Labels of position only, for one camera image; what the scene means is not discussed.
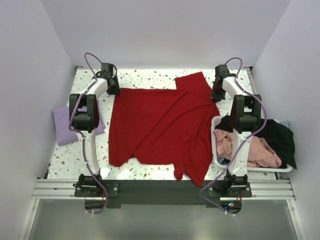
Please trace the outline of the red t shirt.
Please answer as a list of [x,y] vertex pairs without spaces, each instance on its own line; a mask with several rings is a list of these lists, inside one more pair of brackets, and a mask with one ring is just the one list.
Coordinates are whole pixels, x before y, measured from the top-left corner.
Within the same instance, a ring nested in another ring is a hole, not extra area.
[[114,99],[108,160],[173,165],[174,176],[201,186],[212,162],[211,121],[220,114],[202,72],[175,79],[175,89],[124,88]]

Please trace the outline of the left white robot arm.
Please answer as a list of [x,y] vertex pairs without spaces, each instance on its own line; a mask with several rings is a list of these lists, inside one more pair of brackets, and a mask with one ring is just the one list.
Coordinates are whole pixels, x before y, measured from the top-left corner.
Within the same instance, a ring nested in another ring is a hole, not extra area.
[[82,173],[86,176],[100,174],[96,150],[96,133],[100,123],[98,99],[104,93],[120,94],[117,73],[114,64],[102,63],[100,71],[93,74],[90,84],[81,92],[69,96],[68,128],[78,138],[84,160]]

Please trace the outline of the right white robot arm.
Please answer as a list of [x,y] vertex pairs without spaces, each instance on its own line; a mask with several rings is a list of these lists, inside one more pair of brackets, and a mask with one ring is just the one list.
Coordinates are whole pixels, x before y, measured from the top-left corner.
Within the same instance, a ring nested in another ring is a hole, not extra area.
[[236,74],[230,73],[226,64],[215,67],[214,77],[212,101],[221,102],[226,99],[226,95],[232,99],[229,125],[234,133],[234,144],[227,170],[231,176],[244,177],[248,172],[251,140],[261,122],[261,97],[245,90],[238,82]]

